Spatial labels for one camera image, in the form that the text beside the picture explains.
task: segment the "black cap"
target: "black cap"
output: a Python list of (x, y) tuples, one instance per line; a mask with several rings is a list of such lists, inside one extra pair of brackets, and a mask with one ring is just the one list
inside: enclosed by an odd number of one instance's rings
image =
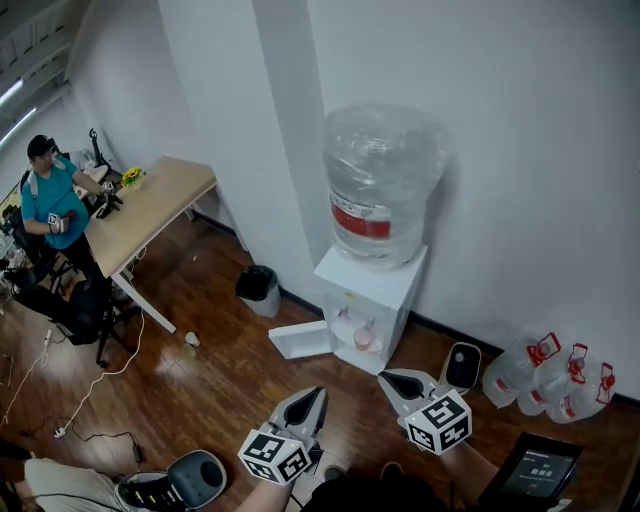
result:
[(53, 139), (44, 135), (36, 135), (27, 146), (27, 156), (29, 160), (34, 160), (37, 156), (44, 155), (53, 147)]

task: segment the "small cup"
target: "small cup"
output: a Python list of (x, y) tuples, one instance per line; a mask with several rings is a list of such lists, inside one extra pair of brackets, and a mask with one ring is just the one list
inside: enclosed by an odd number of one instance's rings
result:
[(197, 347), (200, 345), (200, 340), (198, 339), (198, 337), (190, 332), (185, 336), (185, 341), (189, 344), (189, 345), (193, 345), (194, 347)]

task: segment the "white cable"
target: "white cable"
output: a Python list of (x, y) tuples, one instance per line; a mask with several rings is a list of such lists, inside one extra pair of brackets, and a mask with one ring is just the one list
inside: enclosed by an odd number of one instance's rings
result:
[(80, 405), (78, 406), (78, 408), (76, 409), (76, 412), (73, 413), (73, 416), (71, 416), (71, 419), (67, 422), (67, 424), (62, 427), (61, 429), (57, 430), (56, 432), (56, 437), (62, 437), (63, 435), (66, 434), (67, 429), (69, 428), (69, 425), (71, 425), (71, 423), (73, 423), (73, 420), (76, 418), (76, 416), (78, 415), (78, 413), (80, 412), (80, 409), (82, 409), (82, 406), (84, 405), (84, 403), (87, 401), (87, 399), (91, 396), (91, 392), (93, 391), (93, 386), (95, 386), (98, 382), (100, 382), (102, 379), (104, 379), (107, 376), (111, 376), (111, 375), (120, 375), (121, 373), (124, 373), (124, 371), (127, 369), (127, 367), (129, 366), (129, 363), (131, 361), (133, 361), (133, 358), (136, 357), (138, 355), (138, 352), (140, 352), (140, 341), (142, 340), (142, 331), (144, 331), (144, 310), (141, 311), (140, 316), (142, 317), (142, 327), (140, 328), (140, 334), (138, 335), (138, 347), (136, 348), (136, 351), (131, 355), (131, 357), (129, 358), (129, 360), (127, 361), (127, 364), (124, 365), (124, 368), (118, 372), (102, 372), (102, 375), (100, 375), (100, 378), (94, 380), (91, 383), (91, 386), (89, 387), (89, 392), (87, 393), (87, 395), (82, 399), (82, 401), (80, 402)]
[(18, 398), (18, 393), (20, 393), (20, 390), (22, 389), (22, 385), (25, 383), (25, 381), (27, 380), (27, 377), (29, 376), (29, 374), (33, 371), (33, 369), (36, 367), (36, 364), (38, 364), (38, 361), (42, 362), (42, 367), (44, 368), (45, 366), (47, 366), (47, 363), (49, 362), (49, 354), (47, 354), (47, 350), (49, 349), (49, 340), (45, 340), (44, 343), (44, 350), (42, 351), (42, 354), (40, 354), (40, 356), (38, 357), (38, 359), (36, 359), (33, 364), (31, 365), (31, 368), (29, 368), (27, 370), (26, 375), (24, 376), (24, 378), (22, 379), (22, 382), (20, 383), (20, 385), (18, 386), (18, 390), (16, 391), (16, 394), (13, 395), (13, 399), (11, 400), (11, 402), (9, 403), (9, 407), (7, 407), (7, 410), (4, 413), (4, 416), (2, 416), (2, 422), (0, 422), (0, 427), (3, 425), (7, 425), (9, 424), (9, 411), (11, 410), (11, 406), (13, 405), (13, 403), (16, 401), (16, 398)]

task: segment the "shoe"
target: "shoe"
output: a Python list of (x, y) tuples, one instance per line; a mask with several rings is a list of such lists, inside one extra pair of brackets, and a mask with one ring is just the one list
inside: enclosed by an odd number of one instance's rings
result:
[(324, 470), (324, 481), (337, 480), (338, 478), (349, 478), (347, 473), (338, 466), (327, 466)]
[(387, 462), (380, 472), (380, 480), (391, 481), (404, 475), (402, 466), (397, 462)]

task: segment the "plastic water bottle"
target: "plastic water bottle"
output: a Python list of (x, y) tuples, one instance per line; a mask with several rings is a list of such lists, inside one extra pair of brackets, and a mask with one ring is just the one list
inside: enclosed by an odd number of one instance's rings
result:
[(582, 370), (589, 349), (576, 343), (571, 353), (561, 352), (538, 368), (534, 387), (518, 396), (518, 407), (522, 414), (535, 416), (543, 412), (550, 403), (555, 403), (585, 384)]
[(424, 231), (427, 198), (450, 158), (440, 125), (424, 112), (362, 103), (325, 120), (333, 244), (382, 268), (409, 261)]
[(597, 414), (613, 397), (616, 377), (613, 366), (602, 363), (587, 372), (587, 381), (569, 396), (547, 407), (547, 415), (556, 423), (571, 423)]
[(560, 349), (554, 333), (540, 341), (530, 337), (515, 341), (482, 376), (484, 394), (496, 407), (506, 407), (532, 387), (536, 368), (558, 354)]

